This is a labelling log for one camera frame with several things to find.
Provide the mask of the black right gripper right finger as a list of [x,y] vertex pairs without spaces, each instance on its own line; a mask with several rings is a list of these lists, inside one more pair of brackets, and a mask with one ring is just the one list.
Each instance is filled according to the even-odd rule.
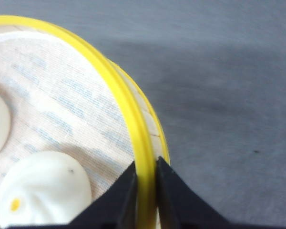
[[159,157],[156,193],[163,229],[230,229],[231,223],[195,194]]

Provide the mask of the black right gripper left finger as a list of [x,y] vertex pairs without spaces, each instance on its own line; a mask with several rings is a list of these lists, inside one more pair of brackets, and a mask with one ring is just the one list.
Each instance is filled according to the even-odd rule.
[[69,225],[69,229],[134,229],[137,175],[131,163],[114,184]]

